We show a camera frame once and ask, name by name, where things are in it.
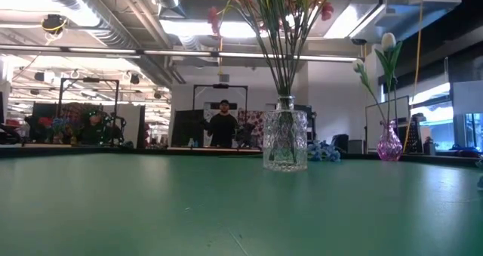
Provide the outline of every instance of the man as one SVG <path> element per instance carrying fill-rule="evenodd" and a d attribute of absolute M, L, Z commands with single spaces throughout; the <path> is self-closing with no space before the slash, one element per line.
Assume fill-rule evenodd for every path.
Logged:
<path fill-rule="evenodd" d="M 229 114 L 228 100 L 220 102 L 220 113 L 213 116 L 210 120 L 210 128 L 208 136 L 211 138 L 212 147 L 232 148 L 232 136 L 238 123 L 232 115 Z"/>

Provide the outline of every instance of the glass vase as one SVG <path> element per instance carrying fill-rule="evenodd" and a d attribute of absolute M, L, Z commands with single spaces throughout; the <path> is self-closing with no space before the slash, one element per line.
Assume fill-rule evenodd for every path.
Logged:
<path fill-rule="evenodd" d="M 383 134 L 377 144 L 377 153 L 383 161 L 396 162 L 402 155 L 402 144 L 398 135 L 394 132 L 395 123 L 391 121 L 389 125 L 383 122 Z"/>
<path fill-rule="evenodd" d="M 265 113 L 263 167 L 273 171 L 307 169 L 307 114 L 294 110 L 294 97 L 278 97 L 277 109 Z"/>

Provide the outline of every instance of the black chair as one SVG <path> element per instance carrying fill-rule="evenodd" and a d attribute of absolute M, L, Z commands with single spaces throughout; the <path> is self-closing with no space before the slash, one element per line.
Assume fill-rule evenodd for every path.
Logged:
<path fill-rule="evenodd" d="M 332 137 L 332 144 L 341 152 L 347 153 L 349 150 L 349 135 L 338 134 Z"/>

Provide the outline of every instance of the table surface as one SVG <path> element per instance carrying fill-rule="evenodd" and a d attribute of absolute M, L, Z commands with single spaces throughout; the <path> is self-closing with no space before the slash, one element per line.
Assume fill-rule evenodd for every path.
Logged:
<path fill-rule="evenodd" d="M 2 255 L 482 255 L 477 169 L 255 158 L 0 160 Z"/>

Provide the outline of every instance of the black shirt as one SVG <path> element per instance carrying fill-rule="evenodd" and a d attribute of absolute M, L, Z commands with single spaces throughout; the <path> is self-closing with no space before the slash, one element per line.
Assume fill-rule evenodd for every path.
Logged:
<path fill-rule="evenodd" d="M 213 134 L 211 138 L 212 147 L 232 147 L 232 136 L 238 125 L 235 117 L 232 115 L 222 116 L 217 114 L 210 120 L 210 132 Z"/>

